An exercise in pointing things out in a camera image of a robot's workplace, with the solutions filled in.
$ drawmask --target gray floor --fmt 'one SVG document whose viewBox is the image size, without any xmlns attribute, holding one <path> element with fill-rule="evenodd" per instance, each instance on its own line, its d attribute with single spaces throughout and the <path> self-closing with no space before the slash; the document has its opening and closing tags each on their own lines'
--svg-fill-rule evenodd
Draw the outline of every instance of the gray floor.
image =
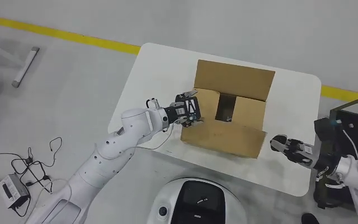
<svg viewBox="0 0 358 224">
<path fill-rule="evenodd" d="M 151 42 L 310 73 L 358 91 L 358 2 L 2 0 L 0 16 L 142 46 Z"/>
<path fill-rule="evenodd" d="M 107 135 L 135 56 L 0 27 L 1 48 L 25 57 L 33 45 L 41 50 L 18 89 L 11 86 L 18 68 L 0 60 L 0 151 L 26 156 L 27 148 L 32 147 L 37 159 L 50 162 L 48 142 L 61 136 L 63 148 L 56 165 L 47 170 L 52 177 L 68 179 L 92 153 L 93 143 Z M 320 115 L 339 103 L 323 99 Z M 1 179 L 12 172 L 10 158 L 0 157 L 0 164 Z M 300 223 L 303 212 L 314 213 L 324 224 L 358 221 L 354 212 L 345 209 L 318 209 L 313 188 L 303 197 L 292 197 L 138 150 L 95 199 L 86 223 L 145 223 L 160 188 L 183 176 L 207 178 L 228 187 L 244 204 L 249 223 Z M 33 195 L 39 191 L 38 185 L 31 187 Z M 3 203 L 0 217 L 4 223 L 22 223 Z"/>
</svg>

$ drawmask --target cardboard box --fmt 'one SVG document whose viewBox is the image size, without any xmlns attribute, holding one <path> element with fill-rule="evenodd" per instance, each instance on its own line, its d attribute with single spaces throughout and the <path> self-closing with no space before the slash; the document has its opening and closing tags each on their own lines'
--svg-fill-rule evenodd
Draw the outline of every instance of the cardboard box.
<svg viewBox="0 0 358 224">
<path fill-rule="evenodd" d="M 257 158 L 266 100 L 275 72 L 199 60 L 194 89 L 202 124 L 183 128 L 181 140 L 194 146 Z"/>
</svg>

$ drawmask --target metal stand leg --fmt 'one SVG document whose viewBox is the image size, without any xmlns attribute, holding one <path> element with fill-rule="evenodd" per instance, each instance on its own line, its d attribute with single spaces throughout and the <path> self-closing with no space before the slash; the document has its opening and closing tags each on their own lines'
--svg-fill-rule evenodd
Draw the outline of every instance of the metal stand leg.
<svg viewBox="0 0 358 224">
<path fill-rule="evenodd" d="M 18 72 L 16 78 L 14 79 L 14 81 L 12 81 L 12 86 L 15 88 L 18 88 L 18 86 L 20 85 L 20 82 L 23 78 L 23 76 L 25 75 L 27 69 L 29 68 L 32 60 L 34 60 L 34 57 L 36 56 L 37 52 L 40 50 L 40 48 L 34 46 L 32 47 L 30 53 L 28 54 L 26 60 L 25 60 L 25 65 L 21 68 L 21 70 Z"/>
<path fill-rule="evenodd" d="M 14 81 L 12 81 L 12 86 L 15 88 L 18 88 L 18 86 L 20 85 L 20 82 L 23 78 L 23 76 L 26 74 L 27 69 L 29 68 L 32 60 L 34 60 L 34 57 L 36 56 L 37 52 L 40 50 L 40 48 L 34 46 L 32 47 L 30 53 L 28 54 L 25 62 L 23 62 L 22 60 L 20 60 L 19 58 L 15 57 L 14 55 L 0 49 L 0 55 L 5 57 L 6 59 L 18 64 L 19 66 L 21 66 L 21 70 L 18 72 L 16 78 L 14 79 Z"/>
</svg>

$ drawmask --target yellow tape line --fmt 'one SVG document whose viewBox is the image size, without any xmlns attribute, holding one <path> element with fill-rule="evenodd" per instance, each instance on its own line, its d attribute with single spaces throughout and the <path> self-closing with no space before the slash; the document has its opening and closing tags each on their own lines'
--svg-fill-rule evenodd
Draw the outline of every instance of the yellow tape line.
<svg viewBox="0 0 358 224">
<path fill-rule="evenodd" d="M 100 48 L 117 50 L 118 52 L 125 52 L 129 54 L 138 54 L 140 49 L 139 46 L 135 46 L 135 45 L 124 44 L 112 40 L 94 38 L 91 36 L 84 36 L 81 34 L 75 34 L 73 32 L 56 30 L 48 27 L 27 24 L 24 22 L 17 22 L 14 20 L 8 20 L 6 18 L 0 18 L 0 25 L 18 29 L 18 30 L 34 32 L 36 34 L 41 34 L 45 36 L 52 36 L 54 38 L 60 38 L 63 40 L 73 41 L 81 44 L 88 44 L 88 45 L 98 46 Z"/>
<path fill-rule="evenodd" d="M 125 44 L 113 40 L 94 38 L 92 36 L 84 36 L 82 34 L 75 34 L 73 32 L 66 32 L 66 31 L 56 30 L 44 26 L 27 24 L 25 22 L 8 20 L 6 18 L 1 18 L 1 17 L 0 17 L 0 25 L 10 27 L 13 29 L 34 32 L 36 34 L 41 34 L 45 36 L 52 36 L 54 38 L 68 40 L 76 43 L 116 50 L 118 52 L 124 52 L 129 54 L 138 54 L 140 50 L 140 47 L 135 45 Z M 343 101 L 353 101 L 358 99 L 358 92 L 342 90 L 340 88 L 334 88 L 330 86 L 322 86 L 321 96 L 329 97 L 337 100 L 343 100 Z"/>
<path fill-rule="evenodd" d="M 322 86 L 321 96 L 350 102 L 358 99 L 358 92 L 343 90 L 341 88 L 334 88 L 331 86 Z"/>
</svg>

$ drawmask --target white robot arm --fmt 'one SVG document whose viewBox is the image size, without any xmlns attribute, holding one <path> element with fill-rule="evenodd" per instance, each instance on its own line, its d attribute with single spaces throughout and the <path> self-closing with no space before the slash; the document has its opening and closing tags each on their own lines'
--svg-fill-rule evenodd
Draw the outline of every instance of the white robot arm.
<svg viewBox="0 0 358 224">
<path fill-rule="evenodd" d="M 337 182 L 333 187 L 347 186 L 358 214 L 358 160 L 352 155 L 342 155 L 337 146 L 334 129 L 344 132 L 350 140 L 358 157 L 356 146 L 348 134 L 341 128 L 340 121 L 330 121 L 328 118 L 314 122 L 315 132 L 325 146 L 331 146 L 333 152 L 320 151 L 318 147 L 306 144 L 300 140 L 288 139 L 285 135 L 275 136 L 271 141 L 273 151 L 282 152 L 290 161 L 312 170 L 318 171 L 317 178 L 323 175 Z"/>
<path fill-rule="evenodd" d="M 156 99 L 148 100 L 146 109 L 131 109 L 122 113 L 123 127 L 103 140 L 91 157 L 78 169 L 58 193 L 41 208 L 32 212 L 27 224 L 84 223 L 88 209 L 98 192 L 134 155 L 135 148 L 166 131 L 172 123 L 184 127 L 200 123 L 196 91 L 177 95 L 175 102 L 162 108 Z"/>
</svg>

